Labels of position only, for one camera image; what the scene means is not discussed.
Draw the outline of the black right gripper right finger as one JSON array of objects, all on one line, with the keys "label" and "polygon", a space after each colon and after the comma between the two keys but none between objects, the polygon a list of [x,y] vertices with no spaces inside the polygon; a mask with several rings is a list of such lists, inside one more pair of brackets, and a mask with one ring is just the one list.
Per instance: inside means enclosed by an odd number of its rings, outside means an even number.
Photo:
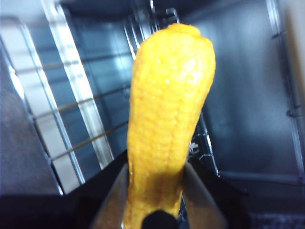
[{"label": "black right gripper right finger", "polygon": [[249,229],[243,194],[196,159],[183,175],[183,197],[191,229]]}]

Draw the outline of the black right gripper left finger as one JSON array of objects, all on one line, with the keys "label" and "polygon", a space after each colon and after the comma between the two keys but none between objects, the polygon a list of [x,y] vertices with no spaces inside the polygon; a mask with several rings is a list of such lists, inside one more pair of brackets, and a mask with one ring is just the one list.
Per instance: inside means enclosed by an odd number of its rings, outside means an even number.
[{"label": "black right gripper left finger", "polygon": [[0,198],[2,229],[88,229],[110,199],[123,166],[123,151],[105,169],[69,194],[6,195]]}]

